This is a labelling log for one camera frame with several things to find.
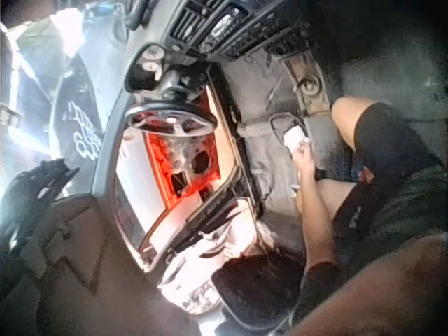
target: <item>windshield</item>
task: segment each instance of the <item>windshield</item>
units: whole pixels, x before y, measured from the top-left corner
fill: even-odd
[[[117,29],[120,13],[111,6],[98,12],[90,5],[85,14],[72,8],[8,31],[2,27],[8,40],[2,39],[1,54],[0,196],[20,172],[56,158],[80,168],[63,196],[91,191],[123,86],[119,71],[112,71],[121,67],[125,43]],[[14,112],[18,120],[6,122]]]

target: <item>person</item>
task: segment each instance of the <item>person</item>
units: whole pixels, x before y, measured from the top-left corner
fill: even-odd
[[[388,105],[342,97],[332,119],[374,177],[316,181],[310,143],[294,153],[307,261],[289,335],[448,335],[447,170]]]

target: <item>leg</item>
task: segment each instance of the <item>leg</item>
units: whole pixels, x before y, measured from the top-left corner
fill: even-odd
[[[368,98],[342,97],[332,108],[332,118],[344,140],[377,180],[398,181],[441,164],[388,105]]]
[[[319,190],[321,192],[325,207],[328,210],[328,214],[330,215],[331,220],[333,220],[342,203],[347,198],[352,189],[356,186],[356,184],[357,183],[354,182],[330,180],[329,178],[320,180],[318,182]],[[301,191],[297,193],[297,207],[300,213],[302,213],[303,205]]]

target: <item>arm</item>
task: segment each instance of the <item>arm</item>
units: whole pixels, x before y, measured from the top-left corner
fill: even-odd
[[[316,166],[309,142],[303,143],[294,155],[300,173],[302,188],[302,226],[307,251],[305,272],[324,262],[336,264],[333,242],[333,227],[323,201],[321,191],[314,179]]]

